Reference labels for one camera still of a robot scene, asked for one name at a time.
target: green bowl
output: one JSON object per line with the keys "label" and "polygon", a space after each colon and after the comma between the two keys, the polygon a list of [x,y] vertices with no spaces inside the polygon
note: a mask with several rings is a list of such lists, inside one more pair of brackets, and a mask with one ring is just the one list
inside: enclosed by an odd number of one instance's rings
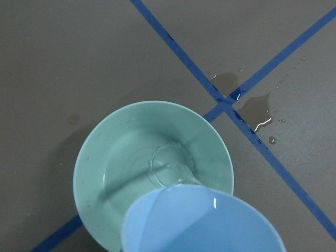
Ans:
{"label": "green bowl", "polygon": [[109,251],[131,204],[175,183],[202,184],[233,194],[227,148],[196,112],[165,101],[125,106],[103,119],[77,157],[73,195],[84,226]]}

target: spilled water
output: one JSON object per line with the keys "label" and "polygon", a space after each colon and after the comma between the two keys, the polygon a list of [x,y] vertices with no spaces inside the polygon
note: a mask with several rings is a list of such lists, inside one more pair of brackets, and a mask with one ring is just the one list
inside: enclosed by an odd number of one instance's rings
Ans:
{"label": "spilled water", "polygon": [[269,109],[270,94],[250,98],[237,112],[254,132],[272,123]]}
{"label": "spilled water", "polygon": [[[301,62],[304,62],[305,60],[306,60],[306,58],[305,58],[305,57],[302,57],[301,60],[296,64],[296,66],[298,67],[298,66],[301,64]],[[295,70],[295,67],[292,67],[292,68],[290,69],[291,72],[294,72],[294,70]],[[285,81],[286,79],[288,79],[288,77],[289,77],[289,73],[286,74],[281,80],[278,81],[278,84],[277,84],[277,86],[275,87],[275,89],[280,88],[280,86],[284,83],[284,81]]]}
{"label": "spilled water", "polygon": [[149,161],[148,177],[157,187],[176,183],[198,184],[193,172],[193,156],[181,143],[169,143],[158,147]]}
{"label": "spilled water", "polygon": [[270,144],[276,144],[276,143],[277,143],[277,141],[276,141],[276,139],[275,139],[274,136],[270,136],[269,139],[268,139],[268,142],[269,142]]}
{"label": "spilled water", "polygon": [[243,67],[240,68],[238,72],[242,72],[242,71],[244,71],[245,67],[246,67],[246,64],[244,64]]}
{"label": "spilled water", "polygon": [[238,77],[232,72],[215,75],[210,81],[224,96],[230,95],[233,91],[239,88]]}

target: gray tile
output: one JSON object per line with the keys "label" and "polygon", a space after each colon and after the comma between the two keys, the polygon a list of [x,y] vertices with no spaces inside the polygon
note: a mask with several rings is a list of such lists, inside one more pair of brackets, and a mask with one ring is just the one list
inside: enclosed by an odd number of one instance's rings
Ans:
{"label": "gray tile", "polygon": [[62,251],[82,251],[82,252],[103,252],[107,251],[101,247],[87,232],[87,230],[82,227],[58,247],[56,247],[54,252]]}
{"label": "gray tile", "polygon": [[240,84],[335,5],[333,0],[143,2],[208,77],[232,72]]}
{"label": "gray tile", "polygon": [[[251,97],[271,93],[273,123],[257,134],[334,224],[335,39],[333,20],[234,106],[238,109]],[[288,78],[276,89],[286,75]],[[270,136],[276,138],[275,145],[268,143]]]}
{"label": "gray tile", "polygon": [[274,225],[287,251],[335,251],[332,237],[229,117],[222,114],[213,126],[232,158],[234,195],[259,210]]}
{"label": "gray tile", "polygon": [[128,1],[0,11],[0,244],[23,251],[77,214],[74,163],[99,120],[141,100],[215,102]]}

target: bowl rim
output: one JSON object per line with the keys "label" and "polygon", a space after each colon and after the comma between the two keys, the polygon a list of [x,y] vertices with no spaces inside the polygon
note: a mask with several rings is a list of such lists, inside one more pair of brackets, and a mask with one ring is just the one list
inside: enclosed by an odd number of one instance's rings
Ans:
{"label": "bowl rim", "polygon": [[[165,105],[168,105],[168,106],[174,106],[174,107],[177,107],[177,108],[180,108],[180,109],[183,109],[183,110],[186,110],[190,113],[192,113],[193,115],[199,117],[201,120],[203,120],[208,126],[209,126],[209,129],[211,129],[217,136],[217,138],[220,140],[221,142],[221,145],[223,147],[223,150],[226,152],[227,156],[228,156],[228,160],[229,160],[229,167],[227,169],[229,169],[229,172],[231,174],[231,184],[232,184],[232,187],[231,187],[231,190],[230,192],[227,192],[228,194],[230,195],[233,195],[233,191],[234,191],[234,171],[233,171],[233,165],[232,165],[232,161],[231,161],[231,157],[229,155],[229,151],[222,139],[222,137],[219,135],[219,133],[217,132],[217,130],[208,122],[206,121],[201,115],[199,115],[197,112],[183,106],[183,105],[180,105],[180,104],[177,104],[177,103],[174,103],[174,102],[169,102],[169,101],[159,101],[159,100],[148,100],[148,101],[140,101],[140,102],[135,102],[135,103],[131,103],[129,105],[126,105],[124,107],[121,107],[117,110],[115,110],[114,112],[110,113],[109,115],[107,115],[105,118],[103,118],[92,130],[91,132],[88,134],[88,136],[86,137],[83,145],[81,146],[80,148],[80,151],[77,155],[77,158],[76,158],[76,163],[75,163],[75,169],[74,169],[74,172],[73,172],[73,180],[72,180],[72,190],[73,190],[73,197],[74,197],[74,200],[75,200],[75,205],[76,205],[76,209],[77,209],[77,212],[79,214],[79,217],[81,218],[82,222],[83,222],[83,225],[86,227],[87,226],[87,223],[86,223],[86,220],[85,218],[82,218],[83,217],[83,213],[82,213],[82,207],[80,206],[80,197],[78,196],[78,194],[80,194],[80,192],[78,192],[79,190],[77,189],[80,185],[79,185],[79,180],[78,180],[78,171],[80,169],[80,165],[79,165],[79,160],[82,159],[82,156],[83,156],[83,152],[84,150],[86,149],[90,139],[92,138],[92,136],[95,134],[95,132],[101,127],[102,124],[104,124],[107,120],[109,120],[111,117],[114,117],[116,114],[118,113],[121,113],[122,111],[124,110],[127,110],[127,109],[130,109],[132,107],[135,107],[135,106],[141,106],[143,104],[165,104]],[[90,235],[104,248],[107,248],[104,244],[102,244],[101,242],[98,241],[98,239],[96,239],[97,237],[97,234],[96,232],[91,232],[91,230],[87,229],[87,231],[90,233]]]}

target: plastic cup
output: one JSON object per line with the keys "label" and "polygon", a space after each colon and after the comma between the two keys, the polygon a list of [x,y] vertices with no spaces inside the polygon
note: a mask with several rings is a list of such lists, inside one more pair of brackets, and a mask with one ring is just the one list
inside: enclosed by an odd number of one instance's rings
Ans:
{"label": "plastic cup", "polygon": [[128,210],[123,252],[285,252],[271,223],[217,190],[177,185],[152,191]]}

